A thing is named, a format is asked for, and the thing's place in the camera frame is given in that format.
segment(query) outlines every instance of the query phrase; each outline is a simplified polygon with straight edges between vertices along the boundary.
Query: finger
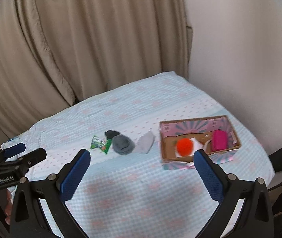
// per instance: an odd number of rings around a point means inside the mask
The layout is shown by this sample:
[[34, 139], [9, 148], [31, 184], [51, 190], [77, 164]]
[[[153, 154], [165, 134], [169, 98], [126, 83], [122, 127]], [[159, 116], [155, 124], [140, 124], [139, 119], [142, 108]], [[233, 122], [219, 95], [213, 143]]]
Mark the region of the finger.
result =
[[6, 190], [6, 197], [8, 198], [9, 201], [12, 200], [12, 194], [9, 190]]
[[6, 223], [9, 225], [10, 222], [11, 222], [11, 216], [8, 216], [6, 219], [5, 219]]
[[13, 204], [11, 201], [9, 201], [4, 210], [7, 216], [10, 216], [12, 214], [12, 208], [13, 208]]

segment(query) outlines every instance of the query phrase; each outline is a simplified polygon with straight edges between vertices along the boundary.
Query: light blue bed sheet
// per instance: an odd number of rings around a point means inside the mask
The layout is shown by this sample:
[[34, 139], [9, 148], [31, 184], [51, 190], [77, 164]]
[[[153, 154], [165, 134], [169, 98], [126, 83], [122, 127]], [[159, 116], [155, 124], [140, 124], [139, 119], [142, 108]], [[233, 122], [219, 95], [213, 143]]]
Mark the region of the light blue bed sheet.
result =
[[[195, 237], [217, 207], [197, 171], [163, 170], [159, 149], [159, 122], [214, 115], [228, 115], [242, 147], [231, 162], [221, 164], [226, 173], [268, 184], [274, 170], [266, 152], [234, 116], [206, 93], [174, 72], [127, 84], [86, 99], [43, 119], [7, 148], [25, 143], [26, 152], [39, 147], [47, 159], [30, 169], [30, 180], [57, 173], [81, 148], [91, 152], [91, 166], [67, 207], [91, 238], [189, 238]], [[156, 135], [149, 154], [120, 156], [113, 149], [105, 155], [90, 150], [92, 136], [118, 130], [137, 141], [151, 130]], [[62, 237], [45, 202], [43, 209], [52, 230]], [[242, 201], [224, 234], [232, 229]]]

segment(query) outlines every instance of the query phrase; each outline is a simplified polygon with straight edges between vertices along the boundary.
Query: rolled sock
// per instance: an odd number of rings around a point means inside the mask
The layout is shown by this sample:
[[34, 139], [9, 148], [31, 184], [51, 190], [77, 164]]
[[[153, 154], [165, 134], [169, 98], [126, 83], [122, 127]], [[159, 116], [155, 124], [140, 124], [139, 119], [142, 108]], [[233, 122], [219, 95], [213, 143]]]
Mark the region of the rolled sock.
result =
[[120, 132], [114, 130], [108, 130], [104, 134], [107, 137], [107, 140], [112, 140], [113, 137], [118, 136]]
[[142, 137], [140, 137], [133, 152], [147, 154], [154, 143], [154, 139], [155, 135], [153, 134], [153, 132], [147, 132]]
[[135, 145], [133, 141], [122, 134], [113, 137], [112, 139], [113, 150], [120, 155], [130, 154]]

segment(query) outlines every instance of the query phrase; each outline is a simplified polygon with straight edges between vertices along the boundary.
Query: bed sheet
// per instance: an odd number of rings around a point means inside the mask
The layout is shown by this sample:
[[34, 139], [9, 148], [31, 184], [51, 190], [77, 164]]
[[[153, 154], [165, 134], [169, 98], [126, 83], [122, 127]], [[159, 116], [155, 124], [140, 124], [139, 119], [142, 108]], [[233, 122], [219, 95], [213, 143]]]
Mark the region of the bed sheet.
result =
[[[94, 96], [43, 119], [7, 148], [25, 143], [24, 155], [42, 147], [47, 159], [31, 168], [30, 180], [57, 173], [81, 149], [91, 153], [91, 165], [72, 200], [66, 202], [91, 238], [195, 237], [216, 209], [197, 171], [164, 170], [159, 146], [159, 122], [228, 115], [242, 147], [232, 161], [221, 164], [226, 173], [269, 184], [274, 170], [251, 132], [218, 102], [174, 72], [161, 73]], [[151, 130], [156, 140], [146, 155], [108, 155], [90, 150], [93, 135], [114, 129], [137, 141]], [[232, 229], [243, 201], [239, 201], [224, 234]], [[43, 210], [53, 232], [62, 237], [45, 201]]]

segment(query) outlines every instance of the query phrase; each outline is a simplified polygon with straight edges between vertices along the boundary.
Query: magenta wallet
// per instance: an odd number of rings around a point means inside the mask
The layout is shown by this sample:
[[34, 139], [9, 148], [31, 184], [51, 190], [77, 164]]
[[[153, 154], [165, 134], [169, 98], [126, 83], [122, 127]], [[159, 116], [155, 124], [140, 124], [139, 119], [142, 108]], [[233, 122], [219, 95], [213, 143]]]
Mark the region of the magenta wallet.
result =
[[215, 130], [211, 139], [212, 152], [228, 148], [228, 137], [225, 131]]

